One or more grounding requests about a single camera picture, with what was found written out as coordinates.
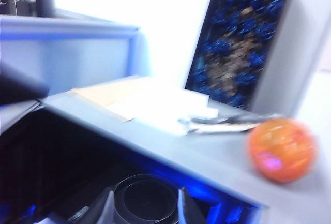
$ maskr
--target white surface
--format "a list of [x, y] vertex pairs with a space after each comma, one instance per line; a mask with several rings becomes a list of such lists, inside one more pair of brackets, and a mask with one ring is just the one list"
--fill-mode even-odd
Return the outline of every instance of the white surface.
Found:
[[[297, 119], [306, 124], [319, 141], [320, 150], [331, 154], [331, 72], [317, 72], [308, 87]], [[331, 177], [331, 156], [326, 156], [326, 166]]]
[[218, 115], [216, 109], [207, 108], [207, 95], [169, 86], [153, 78], [147, 82], [146, 87], [111, 104], [108, 109], [123, 115], [127, 120], [136, 118], [151, 127], [174, 135], [187, 133], [178, 121], [180, 118], [204, 113], [211, 117]]
[[[252, 167], [245, 134], [174, 136], [138, 120], [120, 123], [105, 111], [68, 93], [45, 100], [53, 111], [232, 195], [268, 206], [265, 224], [330, 224], [331, 180], [325, 154], [313, 172], [297, 182], [272, 183]], [[221, 113], [242, 111], [219, 104]]]
[[184, 86], [209, 0], [55, 0], [57, 8], [138, 25], [150, 73]]

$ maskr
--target gray partition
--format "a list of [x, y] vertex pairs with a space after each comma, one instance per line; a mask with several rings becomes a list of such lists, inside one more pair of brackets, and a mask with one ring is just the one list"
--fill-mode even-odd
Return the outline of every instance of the gray partition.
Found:
[[1, 62], [56, 94], [130, 75], [137, 33], [113, 22], [1, 16]]

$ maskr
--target blurry orange ball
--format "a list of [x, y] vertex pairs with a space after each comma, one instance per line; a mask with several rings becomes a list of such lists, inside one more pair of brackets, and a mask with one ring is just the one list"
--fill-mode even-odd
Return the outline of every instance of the blurry orange ball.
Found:
[[309, 172], [317, 147], [305, 127], [292, 119], [277, 118], [253, 130], [249, 152], [262, 174], [273, 181], [289, 183]]

